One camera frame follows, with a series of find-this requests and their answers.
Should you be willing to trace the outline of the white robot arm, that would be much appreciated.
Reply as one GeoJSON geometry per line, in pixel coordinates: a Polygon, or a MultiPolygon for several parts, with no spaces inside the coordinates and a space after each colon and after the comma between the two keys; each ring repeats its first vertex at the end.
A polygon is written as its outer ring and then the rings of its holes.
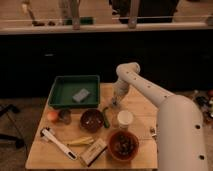
{"type": "Polygon", "coordinates": [[[197,105],[139,75],[137,62],[116,67],[113,103],[119,103],[133,86],[157,107],[158,171],[209,171],[203,116],[197,105]]]}

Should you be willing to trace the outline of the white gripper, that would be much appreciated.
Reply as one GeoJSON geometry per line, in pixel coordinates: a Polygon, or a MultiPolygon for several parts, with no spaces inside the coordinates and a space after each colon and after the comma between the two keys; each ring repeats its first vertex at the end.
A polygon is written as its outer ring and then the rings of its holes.
{"type": "Polygon", "coordinates": [[[128,92],[129,92],[129,84],[126,81],[123,81],[122,79],[118,79],[114,83],[114,92],[110,104],[113,107],[118,106],[119,105],[118,99],[123,99],[128,92]]]}

